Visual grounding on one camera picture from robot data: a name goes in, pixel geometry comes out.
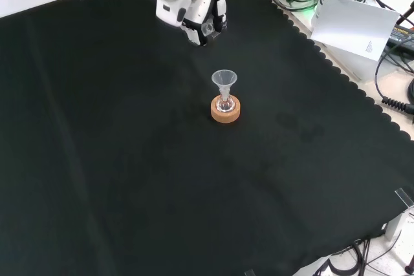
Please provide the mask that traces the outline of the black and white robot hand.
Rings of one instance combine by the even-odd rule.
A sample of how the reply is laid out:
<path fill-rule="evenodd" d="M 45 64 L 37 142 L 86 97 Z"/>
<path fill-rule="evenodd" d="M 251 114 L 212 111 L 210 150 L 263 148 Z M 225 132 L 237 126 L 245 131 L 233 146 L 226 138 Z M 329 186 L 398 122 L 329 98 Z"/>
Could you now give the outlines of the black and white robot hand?
<path fill-rule="evenodd" d="M 205 46 L 227 28 L 226 11 L 226 0 L 157 0 L 156 5 L 156 16 L 180 28 L 197 46 Z"/>

